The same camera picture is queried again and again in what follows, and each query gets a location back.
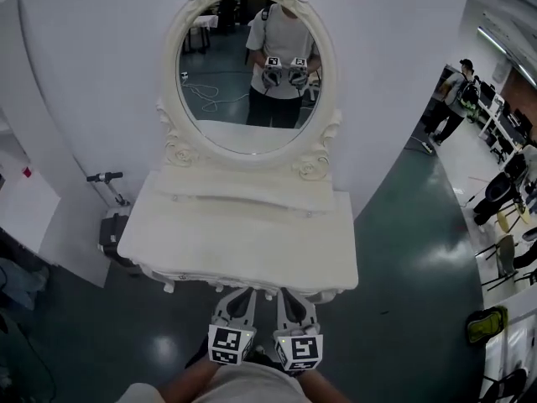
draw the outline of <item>curved white wall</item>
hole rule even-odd
[[[135,195],[159,162],[154,111],[166,29],[185,0],[23,0],[50,114],[87,174],[122,170]],[[336,46],[345,118],[335,186],[365,206],[420,118],[466,0],[311,0]]]

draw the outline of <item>white cable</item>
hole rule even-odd
[[[186,82],[183,82],[181,86],[189,88],[192,94],[197,95],[200,99],[207,101],[208,103],[203,105],[201,107],[201,110],[203,112],[217,112],[218,111],[218,103],[234,103],[238,102],[239,100],[242,100],[244,97],[247,97],[248,94],[244,94],[243,96],[240,96],[239,98],[235,100],[212,100],[213,98],[216,98],[218,96],[218,93],[220,92],[218,88],[215,86],[208,86],[208,85],[198,85],[198,84],[187,84]],[[204,92],[200,91],[200,88],[209,88],[211,90],[216,90],[214,94],[205,94]],[[207,109],[208,106],[214,106],[214,110]]]

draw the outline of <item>oval mirror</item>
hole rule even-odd
[[[210,141],[241,154],[291,142],[315,111],[321,79],[310,31],[269,0],[210,6],[177,52],[177,88],[190,120]]]

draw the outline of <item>computer monitor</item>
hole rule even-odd
[[[479,100],[481,100],[486,107],[490,107],[490,105],[493,104],[495,96],[496,91],[493,90],[490,85],[481,82],[481,96],[479,97]]]

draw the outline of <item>ornate mirror frame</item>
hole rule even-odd
[[[157,109],[168,124],[166,162],[190,167],[205,157],[239,170],[274,168],[291,164],[301,179],[318,181],[328,175],[328,140],[336,135],[336,57],[321,18],[307,0],[273,0],[293,11],[310,30],[321,55],[322,93],[310,121],[289,144],[263,154],[241,154],[214,144],[194,125],[181,89],[177,88],[177,53],[192,22],[205,8],[220,0],[189,0],[175,15],[164,45],[163,93]]]

